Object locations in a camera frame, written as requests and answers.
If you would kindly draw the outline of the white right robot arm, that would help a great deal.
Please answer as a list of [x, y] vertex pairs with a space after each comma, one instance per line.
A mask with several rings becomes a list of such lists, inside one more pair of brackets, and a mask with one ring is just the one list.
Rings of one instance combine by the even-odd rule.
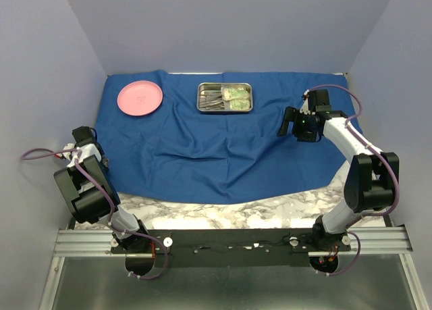
[[341, 241], [346, 230], [363, 217], [388, 215], [400, 199], [399, 157], [377, 148], [352, 125], [350, 117], [334, 110], [327, 89], [326, 84], [308, 89], [301, 108], [286, 107], [277, 133], [290, 132], [306, 143], [326, 138], [350, 164], [343, 200], [313, 225], [310, 242], [320, 251]]

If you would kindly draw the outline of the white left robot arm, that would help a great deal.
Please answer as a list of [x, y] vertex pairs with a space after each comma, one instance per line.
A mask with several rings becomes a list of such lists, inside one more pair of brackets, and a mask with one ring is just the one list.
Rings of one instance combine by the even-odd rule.
[[109, 160], [94, 128], [72, 130], [75, 142], [65, 146], [67, 166], [53, 177], [73, 218], [80, 224], [100, 224], [112, 231], [113, 241], [126, 252], [141, 253], [154, 244], [141, 220], [121, 206], [108, 179]]

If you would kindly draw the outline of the pink plastic plate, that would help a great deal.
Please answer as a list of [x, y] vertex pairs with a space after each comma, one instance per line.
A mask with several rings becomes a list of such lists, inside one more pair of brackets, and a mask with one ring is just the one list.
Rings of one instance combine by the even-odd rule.
[[117, 96], [117, 106], [130, 116], [145, 116], [156, 111], [163, 101], [159, 85], [147, 80], [132, 82], [123, 87]]

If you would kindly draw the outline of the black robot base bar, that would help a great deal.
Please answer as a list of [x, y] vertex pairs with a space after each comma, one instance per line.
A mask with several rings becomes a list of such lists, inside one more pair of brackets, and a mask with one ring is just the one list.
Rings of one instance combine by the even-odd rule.
[[350, 251], [346, 234], [322, 234], [312, 228], [150, 230], [149, 235], [165, 243], [165, 249], [136, 240], [124, 249], [111, 243], [114, 255], [126, 255], [128, 269], [143, 272], [165, 262], [185, 267], [308, 267], [310, 259]]

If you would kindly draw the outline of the blue surgical drape cloth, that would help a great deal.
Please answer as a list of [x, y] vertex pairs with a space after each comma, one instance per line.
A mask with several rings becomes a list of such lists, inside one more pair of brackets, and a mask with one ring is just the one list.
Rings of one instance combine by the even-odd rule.
[[[135, 118], [117, 106], [126, 85], [148, 80], [163, 91], [161, 106]], [[247, 114], [211, 115], [196, 106], [205, 82], [247, 83]], [[305, 90], [329, 86], [331, 106], [354, 114], [345, 77], [264, 72], [194, 75], [163, 70], [107, 78], [95, 128], [118, 192], [181, 203], [230, 205], [327, 186], [345, 162], [329, 140], [279, 137], [285, 108], [300, 107]]]

